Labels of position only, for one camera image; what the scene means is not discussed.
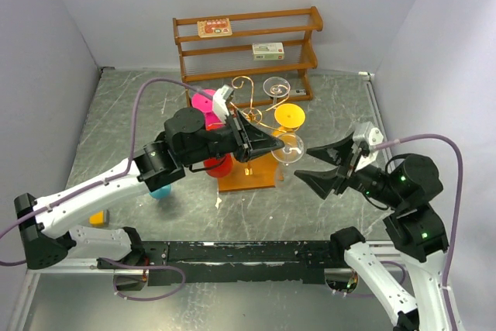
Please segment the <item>clear wine glass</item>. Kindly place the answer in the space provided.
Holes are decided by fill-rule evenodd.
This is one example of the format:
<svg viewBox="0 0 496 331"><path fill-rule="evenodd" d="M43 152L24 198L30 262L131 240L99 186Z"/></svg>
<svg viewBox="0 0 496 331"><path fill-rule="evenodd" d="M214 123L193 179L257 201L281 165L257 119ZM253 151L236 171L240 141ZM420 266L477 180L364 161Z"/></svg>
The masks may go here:
<svg viewBox="0 0 496 331"><path fill-rule="evenodd" d="M284 143L284 146L272 152L277 161L274 176L275 186L288 188L294 179L295 166L305 154L305 145L296 133L281 133L277 138Z"/></svg>

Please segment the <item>red wine glass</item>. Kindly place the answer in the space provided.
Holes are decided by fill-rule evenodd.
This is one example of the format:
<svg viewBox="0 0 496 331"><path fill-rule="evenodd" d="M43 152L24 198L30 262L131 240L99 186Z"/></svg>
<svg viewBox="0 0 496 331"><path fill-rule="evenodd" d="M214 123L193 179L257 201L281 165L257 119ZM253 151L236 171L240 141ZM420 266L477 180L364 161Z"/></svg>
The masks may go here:
<svg viewBox="0 0 496 331"><path fill-rule="evenodd" d="M213 178L224 178L233 168L233 159L230 153L217 158L209 158L203 161L205 172Z"/></svg>

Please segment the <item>yellow wine glass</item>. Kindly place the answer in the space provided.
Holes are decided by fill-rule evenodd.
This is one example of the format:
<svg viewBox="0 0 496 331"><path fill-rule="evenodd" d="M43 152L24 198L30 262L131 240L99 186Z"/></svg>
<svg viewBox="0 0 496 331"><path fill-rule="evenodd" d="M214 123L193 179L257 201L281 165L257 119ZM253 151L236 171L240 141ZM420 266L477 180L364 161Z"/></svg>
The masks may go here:
<svg viewBox="0 0 496 331"><path fill-rule="evenodd" d="M284 103L275 109L274 118L279 126L272 131L272 135L279 136L282 133L295 133L304 124L306 116L300 106Z"/></svg>

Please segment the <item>frosted clear tall glass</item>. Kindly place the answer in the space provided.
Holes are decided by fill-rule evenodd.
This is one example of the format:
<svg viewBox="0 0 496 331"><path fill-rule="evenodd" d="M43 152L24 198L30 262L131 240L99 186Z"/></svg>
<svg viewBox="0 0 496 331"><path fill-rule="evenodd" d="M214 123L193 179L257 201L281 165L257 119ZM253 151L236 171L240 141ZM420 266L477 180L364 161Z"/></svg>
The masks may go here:
<svg viewBox="0 0 496 331"><path fill-rule="evenodd" d="M287 100L290 90L291 85L285 78L271 77L266 79L263 83L263 91L273 100L273 104L270 107L271 109Z"/></svg>

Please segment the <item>pink wine glass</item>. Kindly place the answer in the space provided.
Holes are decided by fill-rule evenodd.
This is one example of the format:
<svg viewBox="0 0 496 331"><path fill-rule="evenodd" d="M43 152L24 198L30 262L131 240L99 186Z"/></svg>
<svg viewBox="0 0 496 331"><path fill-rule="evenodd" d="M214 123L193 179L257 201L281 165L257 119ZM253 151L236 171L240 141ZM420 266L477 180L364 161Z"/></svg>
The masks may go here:
<svg viewBox="0 0 496 331"><path fill-rule="evenodd" d="M221 123L220 119L213 111L213 104L210 98L206 98L200 93L195 93L191 98L191 105L193 108L200 110L205 118L205 125Z"/></svg>

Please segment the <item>blue wine glass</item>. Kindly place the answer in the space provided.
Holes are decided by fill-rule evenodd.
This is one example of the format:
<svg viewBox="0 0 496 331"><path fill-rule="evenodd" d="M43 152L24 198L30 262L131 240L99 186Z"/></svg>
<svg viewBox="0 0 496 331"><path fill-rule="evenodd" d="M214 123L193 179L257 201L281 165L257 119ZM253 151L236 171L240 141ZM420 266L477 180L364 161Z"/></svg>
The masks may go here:
<svg viewBox="0 0 496 331"><path fill-rule="evenodd" d="M150 196L156 200L161 200L163 198L166 198L170 193L171 193L171 185L168 184L161 188L158 188L155 191L151 191Z"/></svg>

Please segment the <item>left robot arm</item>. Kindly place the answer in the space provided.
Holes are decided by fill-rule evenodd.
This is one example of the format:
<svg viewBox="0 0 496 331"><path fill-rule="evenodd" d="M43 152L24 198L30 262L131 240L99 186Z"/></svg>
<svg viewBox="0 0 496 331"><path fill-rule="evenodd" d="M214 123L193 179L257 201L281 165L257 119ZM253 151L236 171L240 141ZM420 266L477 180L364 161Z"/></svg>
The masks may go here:
<svg viewBox="0 0 496 331"><path fill-rule="evenodd" d="M134 228L101 230L81 226L81 221L125 198L172 184L197 163L229 154L246 163L283 145L240 113L208 130L200 110L182 108L153 142L105 173L46 197L24 193L15 198L27 267L44 269L67 257L102 257L138 267L145 250Z"/></svg>

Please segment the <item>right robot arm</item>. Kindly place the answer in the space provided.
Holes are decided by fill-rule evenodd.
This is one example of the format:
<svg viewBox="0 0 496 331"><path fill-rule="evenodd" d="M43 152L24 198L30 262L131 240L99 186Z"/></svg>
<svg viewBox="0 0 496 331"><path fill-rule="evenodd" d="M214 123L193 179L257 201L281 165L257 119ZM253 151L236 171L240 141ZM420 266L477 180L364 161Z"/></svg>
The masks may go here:
<svg viewBox="0 0 496 331"><path fill-rule="evenodd" d="M449 280L455 236L446 233L430 205L443 191L439 170L431 158L415 153L398 155L393 171L373 166L377 152L392 146L377 127L361 125L343 140L307 149L307 155L333 165L332 170L298 170L294 175L322 199L352 188L391 210L384 224L409 274L412 294L354 227L331 235L329 258L364 280L395 330L462 330Z"/></svg>

